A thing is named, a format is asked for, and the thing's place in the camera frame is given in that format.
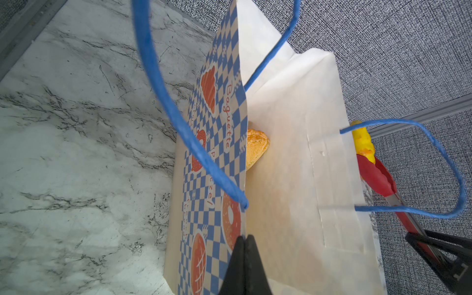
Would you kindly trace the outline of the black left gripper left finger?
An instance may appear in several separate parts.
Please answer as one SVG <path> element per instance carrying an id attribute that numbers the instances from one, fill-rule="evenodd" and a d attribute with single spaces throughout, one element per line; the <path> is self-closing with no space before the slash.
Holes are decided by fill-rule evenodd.
<path id="1" fill-rule="evenodd" d="M 245 239 L 236 240 L 219 295 L 245 294 Z"/>

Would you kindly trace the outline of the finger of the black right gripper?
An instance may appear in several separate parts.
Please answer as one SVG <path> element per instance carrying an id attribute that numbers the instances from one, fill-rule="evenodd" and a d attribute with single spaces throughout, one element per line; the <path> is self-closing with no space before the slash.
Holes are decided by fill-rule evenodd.
<path id="1" fill-rule="evenodd" d="M 472 240 L 433 231 L 407 233 L 406 241 L 437 271 L 464 271 L 472 266 Z"/>

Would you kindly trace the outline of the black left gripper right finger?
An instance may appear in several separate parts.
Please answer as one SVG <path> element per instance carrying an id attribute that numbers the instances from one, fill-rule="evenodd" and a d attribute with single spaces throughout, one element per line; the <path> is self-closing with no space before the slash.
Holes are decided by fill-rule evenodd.
<path id="1" fill-rule="evenodd" d="M 245 240 L 245 294 L 272 295 L 253 235 Z"/>

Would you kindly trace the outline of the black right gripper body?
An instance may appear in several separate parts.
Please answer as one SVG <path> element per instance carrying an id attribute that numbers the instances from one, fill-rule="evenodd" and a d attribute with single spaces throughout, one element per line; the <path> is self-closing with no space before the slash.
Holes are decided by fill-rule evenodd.
<path id="1" fill-rule="evenodd" d="M 444 284 L 453 293 L 472 292 L 472 262 L 457 258 L 444 272 Z"/>

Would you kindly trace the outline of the red kitchen tongs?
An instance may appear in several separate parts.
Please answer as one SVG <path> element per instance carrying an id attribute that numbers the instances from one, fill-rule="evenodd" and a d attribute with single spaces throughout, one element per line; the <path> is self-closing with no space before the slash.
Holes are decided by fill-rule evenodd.
<path id="1" fill-rule="evenodd" d="M 376 162 L 372 163 L 365 156 L 357 154 L 356 157 L 360 175 L 373 191 L 384 197 L 390 206 L 397 207 L 406 205 L 403 198 L 398 193 L 397 185 L 391 174 L 380 160 L 375 158 Z M 411 213 L 396 213 L 396 215 L 409 233 L 427 236 L 423 227 Z M 449 258 L 430 245 L 419 243 L 419 247 L 421 250 L 424 250 L 426 256 L 433 263 L 446 264 L 450 262 Z"/>

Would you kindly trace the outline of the checkered paper bag blue handles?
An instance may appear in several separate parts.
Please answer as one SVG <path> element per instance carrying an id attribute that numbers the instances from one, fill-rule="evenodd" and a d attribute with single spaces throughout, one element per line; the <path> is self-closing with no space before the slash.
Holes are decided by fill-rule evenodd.
<path id="1" fill-rule="evenodd" d="M 273 295 L 384 295 L 372 213 L 390 206 L 360 175 L 335 56 L 298 54 L 252 1 L 231 1 L 181 114 L 151 34 L 149 1 L 132 3 L 141 60 L 177 130 L 163 276 L 176 295 L 218 295 L 236 240 L 253 235 Z M 246 169 L 247 133 L 268 150 Z"/>

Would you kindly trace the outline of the triangular tan bread slice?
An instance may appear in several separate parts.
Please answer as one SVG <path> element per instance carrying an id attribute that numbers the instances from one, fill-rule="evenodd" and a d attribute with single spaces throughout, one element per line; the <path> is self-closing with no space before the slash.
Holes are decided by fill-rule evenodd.
<path id="1" fill-rule="evenodd" d="M 268 150 L 270 140 L 259 130 L 249 129 L 247 133 L 246 169 L 249 170 Z"/>

